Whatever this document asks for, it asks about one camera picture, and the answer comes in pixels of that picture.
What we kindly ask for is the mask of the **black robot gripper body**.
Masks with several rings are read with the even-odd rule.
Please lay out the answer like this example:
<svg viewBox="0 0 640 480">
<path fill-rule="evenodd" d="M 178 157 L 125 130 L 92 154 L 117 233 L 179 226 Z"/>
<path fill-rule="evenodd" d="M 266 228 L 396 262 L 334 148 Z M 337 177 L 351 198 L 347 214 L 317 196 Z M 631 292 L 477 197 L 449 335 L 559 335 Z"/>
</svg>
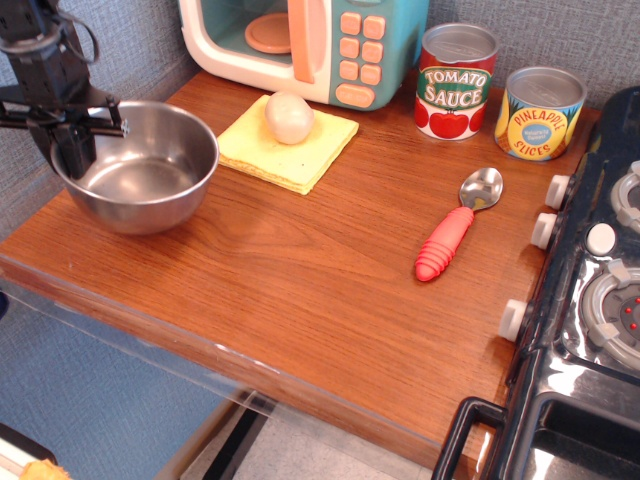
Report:
<svg viewBox="0 0 640 480">
<path fill-rule="evenodd" d="M 1 88 L 3 128 L 83 128 L 91 134 L 129 133 L 119 99 L 90 83 L 86 63 L 61 43 L 1 44 L 17 78 Z"/>
</svg>

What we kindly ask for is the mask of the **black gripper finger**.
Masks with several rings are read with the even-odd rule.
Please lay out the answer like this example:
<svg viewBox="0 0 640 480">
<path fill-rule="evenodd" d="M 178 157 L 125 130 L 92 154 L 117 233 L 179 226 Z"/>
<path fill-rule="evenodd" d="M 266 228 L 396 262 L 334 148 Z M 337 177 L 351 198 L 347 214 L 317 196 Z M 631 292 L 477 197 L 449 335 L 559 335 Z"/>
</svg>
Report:
<svg viewBox="0 0 640 480">
<path fill-rule="evenodd" d="M 47 126 L 43 127 L 40 125 L 29 125 L 28 131 L 48 165 L 53 167 L 51 148 L 55 141 L 55 128 Z"/>
<path fill-rule="evenodd" d="M 68 175 L 82 178 L 96 160 L 94 135 L 85 127 L 70 126 L 57 130 L 55 139 Z"/>
</svg>

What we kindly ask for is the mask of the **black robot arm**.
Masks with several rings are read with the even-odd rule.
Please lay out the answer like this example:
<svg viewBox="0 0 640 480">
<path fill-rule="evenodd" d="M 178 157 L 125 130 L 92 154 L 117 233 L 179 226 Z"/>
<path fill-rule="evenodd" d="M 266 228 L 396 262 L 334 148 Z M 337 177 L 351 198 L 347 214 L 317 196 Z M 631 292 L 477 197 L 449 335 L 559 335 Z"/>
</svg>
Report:
<svg viewBox="0 0 640 480">
<path fill-rule="evenodd" d="M 49 164 L 74 180 L 96 161 L 97 136 L 129 133 L 119 99 L 91 84 L 100 50 L 88 31 L 93 54 L 84 54 L 82 24 L 57 1 L 1 3 L 1 52 L 17 79 L 1 88 L 1 126 L 29 131 Z"/>
</svg>

